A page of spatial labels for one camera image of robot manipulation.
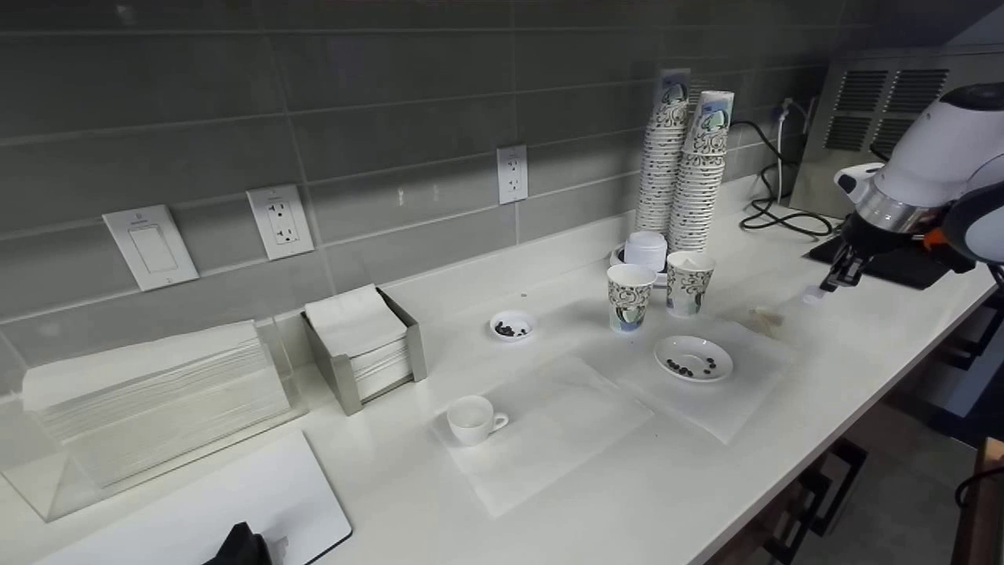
cup handle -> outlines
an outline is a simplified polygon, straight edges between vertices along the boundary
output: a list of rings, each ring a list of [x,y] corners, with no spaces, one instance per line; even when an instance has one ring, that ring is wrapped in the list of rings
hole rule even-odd
[[[509,415],[499,412],[495,414],[495,426],[492,427],[492,431],[489,434],[495,434],[496,432],[502,430],[509,423]]]

outlet cover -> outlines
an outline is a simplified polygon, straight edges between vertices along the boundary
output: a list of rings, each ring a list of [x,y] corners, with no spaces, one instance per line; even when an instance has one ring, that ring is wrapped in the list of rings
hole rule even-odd
[[[499,170],[499,204],[525,200],[526,146],[500,147],[495,150],[495,157]]]
[[[254,221],[269,260],[313,250],[313,239],[296,185],[247,191]]]
[[[147,206],[101,217],[141,291],[199,277],[167,206]]]

air vent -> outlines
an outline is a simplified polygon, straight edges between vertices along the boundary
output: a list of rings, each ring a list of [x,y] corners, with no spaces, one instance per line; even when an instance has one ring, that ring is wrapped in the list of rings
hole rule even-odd
[[[896,144],[900,143],[900,137],[907,132],[913,119],[901,119],[897,117],[887,117],[878,122],[878,130],[875,131],[873,139],[875,149],[886,155],[893,153]]]
[[[848,70],[840,80],[836,94],[836,109],[843,111],[871,111],[878,103],[886,70]]]
[[[886,111],[924,111],[941,95],[947,77],[947,68],[911,68],[897,72]]]
[[[844,151],[860,151],[864,135],[871,124],[870,117],[854,117],[851,115],[836,115],[829,120],[826,130],[826,149],[842,149]]]

small white bowl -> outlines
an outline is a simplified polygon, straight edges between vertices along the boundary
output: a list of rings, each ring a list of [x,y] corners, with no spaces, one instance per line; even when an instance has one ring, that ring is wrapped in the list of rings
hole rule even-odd
[[[670,336],[656,344],[654,353],[660,367],[685,381],[713,383],[732,374],[732,357],[718,344],[702,338]]]
[[[503,328],[511,328],[516,335],[506,336],[500,334],[498,330],[495,329],[499,326],[499,324],[501,324]],[[536,327],[537,319],[529,314],[521,310],[506,310],[492,316],[491,321],[488,323],[488,332],[495,336],[496,339],[504,342],[518,342],[533,335],[533,330]]]

white countertop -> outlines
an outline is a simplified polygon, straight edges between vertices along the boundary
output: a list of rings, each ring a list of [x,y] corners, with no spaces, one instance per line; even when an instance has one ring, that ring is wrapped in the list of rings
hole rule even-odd
[[[815,244],[808,237],[782,228],[743,232],[736,227],[740,217],[735,206],[719,208],[709,245],[719,262],[703,314],[735,319],[752,307],[777,305],[817,285],[826,271],[826,265],[800,257]],[[611,228],[612,221],[582,228],[582,240],[595,245],[615,237],[610,234],[620,228]],[[547,245],[557,243],[524,246],[522,260],[526,249]],[[590,253],[602,255],[595,249]],[[510,255],[493,258],[492,264],[507,260],[516,261]],[[527,265],[526,272],[539,268]],[[224,460],[298,428],[305,431],[354,530],[317,563],[700,563],[993,288],[985,268],[950,273],[924,292],[864,277],[858,288],[827,298],[811,322],[789,320],[782,341],[796,348],[796,364],[730,445],[657,412],[555,484],[492,519],[427,425],[451,399],[483,392],[520,367],[563,352],[582,356],[601,374],[615,370],[609,366],[615,360],[602,348],[641,337],[607,329],[605,268],[605,258],[593,260],[536,282],[519,281],[504,294],[479,296],[476,289],[466,289],[463,297],[456,295],[456,303],[444,299],[427,306],[441,313],[439,323],[423,329],[429,378],[393,391],[351,417],[312,379],[308,415],[49,525],[4,485],[0,560],[31,563]],[[410,308],[419,297],[428,297],[431,285],[448,287],[442,278],[448,274],[404,281],[390,286],[389,293]],[[653,297],[659,304],[665,295],[656,291]],[[540,332],[533,340],[504,344],[484,331],[492,314],[513,308],[538,317]],[[679,324],[664,309],[653,308],[643,332],[671,335]]]

